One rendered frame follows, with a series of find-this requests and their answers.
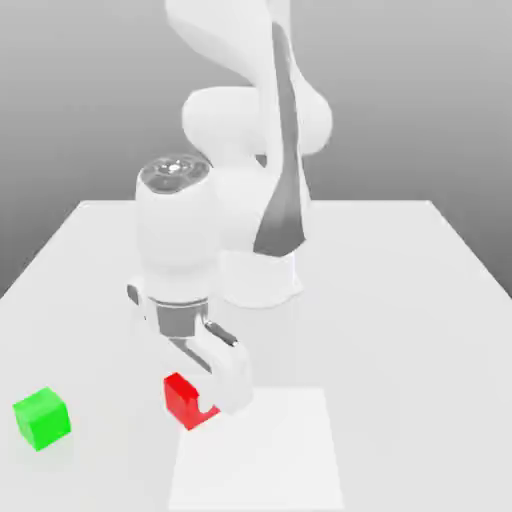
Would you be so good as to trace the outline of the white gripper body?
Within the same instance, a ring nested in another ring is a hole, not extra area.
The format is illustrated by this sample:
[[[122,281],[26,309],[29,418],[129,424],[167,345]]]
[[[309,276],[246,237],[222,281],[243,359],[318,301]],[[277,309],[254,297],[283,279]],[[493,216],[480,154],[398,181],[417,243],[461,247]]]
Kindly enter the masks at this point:
[[[253,398],[251,366],[248,351],[241,343],[229,345],[212,334],[193,338],[169,339],[176,350],[176,370],[198,391],[198,377],[212,376],[219,385],[216,407],[234,414]]]

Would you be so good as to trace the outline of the small red cube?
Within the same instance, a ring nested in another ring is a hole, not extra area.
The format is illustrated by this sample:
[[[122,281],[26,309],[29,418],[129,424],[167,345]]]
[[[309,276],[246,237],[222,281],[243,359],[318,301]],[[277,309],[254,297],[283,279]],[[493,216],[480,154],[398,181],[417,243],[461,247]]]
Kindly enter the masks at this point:
[[[192,430],[220,413],[216,406],[206,412],[199,409],[199,393],[180,373],[175,372],[163,380],[167,410],[187,430]]]

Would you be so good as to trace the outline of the small green cube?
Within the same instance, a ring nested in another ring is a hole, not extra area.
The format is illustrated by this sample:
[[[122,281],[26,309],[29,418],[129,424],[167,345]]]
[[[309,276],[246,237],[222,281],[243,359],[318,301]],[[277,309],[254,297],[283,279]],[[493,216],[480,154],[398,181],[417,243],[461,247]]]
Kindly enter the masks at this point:
[[[22,437],[40,451],[71,432],[66,403],[49,387],[12,406]]]

